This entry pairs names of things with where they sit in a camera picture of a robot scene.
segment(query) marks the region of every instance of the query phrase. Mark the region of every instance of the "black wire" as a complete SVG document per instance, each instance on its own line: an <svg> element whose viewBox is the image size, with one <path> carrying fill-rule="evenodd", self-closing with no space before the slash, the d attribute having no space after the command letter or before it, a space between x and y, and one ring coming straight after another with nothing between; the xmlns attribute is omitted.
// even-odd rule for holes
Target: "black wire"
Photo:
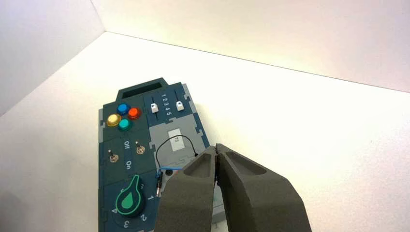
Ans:
<svg viewBox="0 0 410 232"><path fill-rule="evenodd" d="M160 167L161 167L160 162L158 161L158 151L160 150L160 148L162 147L162 145L164 145L166 142L168 142L169 140L171 140L171 139L173 139L173 138L175 138L175 137L179 137L179 136L181 136L181 137L184 137L184 138L188 139L188 141L191 143L191 146L192 146L192 149L193 149L194 155L196 156L196 151L195 151L195 148L193 147L193 144L192 144L191 139L189 139L187 136L182 135L182 134L175 135L175 136L172 136L172 137L168 138L167 140L165 140L165 141L164 141L164 142L163 142L163 143L162 143L162 144L158 147L157 151L155 152L155 159L157 160L157 163L158 163L158 168L160 168Z"/></svg>

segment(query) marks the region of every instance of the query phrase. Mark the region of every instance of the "green knob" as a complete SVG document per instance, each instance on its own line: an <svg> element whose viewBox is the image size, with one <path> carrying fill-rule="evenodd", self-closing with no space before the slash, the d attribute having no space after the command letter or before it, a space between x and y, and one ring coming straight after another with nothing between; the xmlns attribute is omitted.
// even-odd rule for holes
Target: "green knob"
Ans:
<svg viewBox="0 0 410 232"><path fill-rule="evenodd" d="M135 217L144 208L144 197L140 193L140 177L135 175L130 185L119 193L116 200L117 211L126 217Z"/></svg>

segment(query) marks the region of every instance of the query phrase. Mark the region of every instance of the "yellow button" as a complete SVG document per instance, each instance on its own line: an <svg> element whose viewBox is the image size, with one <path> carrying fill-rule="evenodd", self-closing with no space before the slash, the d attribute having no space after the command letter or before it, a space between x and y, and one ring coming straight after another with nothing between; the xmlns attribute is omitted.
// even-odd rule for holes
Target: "yellow button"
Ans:
<svg viewBox="0 0 410 232"><path fill-rule="evenodd" d="M108 116L107 126L115 127L121 121L121 116L119 114L113 114Z"/></svg>

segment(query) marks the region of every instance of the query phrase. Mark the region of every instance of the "round colored button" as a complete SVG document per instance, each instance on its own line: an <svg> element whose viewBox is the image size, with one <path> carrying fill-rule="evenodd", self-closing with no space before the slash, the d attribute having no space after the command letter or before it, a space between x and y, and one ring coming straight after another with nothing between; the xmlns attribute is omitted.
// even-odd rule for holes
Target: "round colored button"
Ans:
<svg viewBox="0 0 410 232"><path fill-rule="evenodd" d="M120 131L128 131L132 127L132 122L128 119L122 119L118 124L118 129Z"/></svg>
<svg viewBox="0 0 410 232"><path fill-rule="evenodd" d="M138 119L141 115L141 110L138 108L131 108L128 111L128 118L129 119Z"/></svg>
<svg viewBox="0 0 410 232"><path fill-rule="evenodd" d="M120 120L121 120L121 116L119 114L110 115L107 118L107 126L114 127L118 125Z"/></svg>
<svg viewBox="0 0 410 232"><path fill-rule="evenodd" d="M119 113L119 115L126 115L129 110L130 110L130 106L125 103L122 103L118 105L117 107L117 113Z"/></svg>

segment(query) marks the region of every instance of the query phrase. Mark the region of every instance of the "red button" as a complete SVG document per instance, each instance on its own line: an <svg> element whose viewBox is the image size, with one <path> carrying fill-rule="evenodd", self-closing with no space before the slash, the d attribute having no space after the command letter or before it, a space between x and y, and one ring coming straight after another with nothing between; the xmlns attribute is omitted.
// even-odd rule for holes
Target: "red button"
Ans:
<svg viewBox="0 0 410 232"><path fill-rule="evenodd" d="M138 119L141 116L141 110L138 108L131 108L128 111L128 118L129 119Z"/></svg>

